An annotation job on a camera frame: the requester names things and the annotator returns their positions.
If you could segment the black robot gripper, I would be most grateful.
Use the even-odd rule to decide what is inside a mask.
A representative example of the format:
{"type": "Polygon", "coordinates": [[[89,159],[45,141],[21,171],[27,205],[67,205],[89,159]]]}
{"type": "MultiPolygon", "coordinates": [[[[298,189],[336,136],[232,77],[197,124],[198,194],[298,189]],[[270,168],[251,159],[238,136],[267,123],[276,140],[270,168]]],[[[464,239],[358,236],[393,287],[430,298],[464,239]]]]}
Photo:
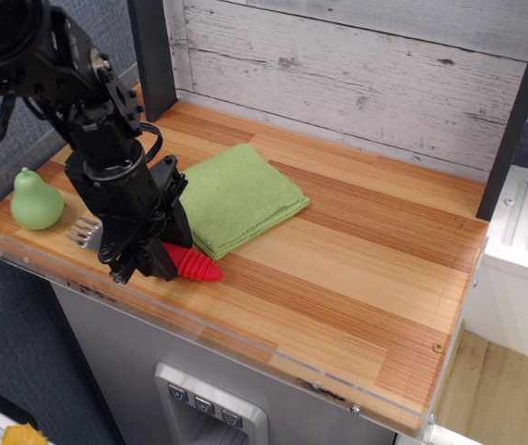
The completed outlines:
{"type": "Polygon", "coordinates": [[[149,167],[137,162],[94,172],[80,155],[71,155],[65,173],[75,191],[103,226],[98,260],[109,266],[113,281],[125,284],[134,272],[165,281],[178,276],[163,242],[193,247],[180,197],[186,176],[168,155],[149,167]]]}

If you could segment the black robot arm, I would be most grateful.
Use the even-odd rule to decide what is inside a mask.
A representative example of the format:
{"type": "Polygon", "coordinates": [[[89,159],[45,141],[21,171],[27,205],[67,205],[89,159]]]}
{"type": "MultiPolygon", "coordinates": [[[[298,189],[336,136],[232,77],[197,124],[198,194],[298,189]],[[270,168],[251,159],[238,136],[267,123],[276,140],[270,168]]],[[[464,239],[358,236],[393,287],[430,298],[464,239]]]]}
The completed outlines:
{"type": "Polygon", "coordinates": [[[154,126],[141,120],[135,92],[64,10],[0,1],[0,97],[0,141],[22,99],[70,145],[65,172],[102,223],[97,256],[113,280],[176,278],[167,246],[193,244],[180,200],[187,178],[160,143],[142,147],[154,126]]]}

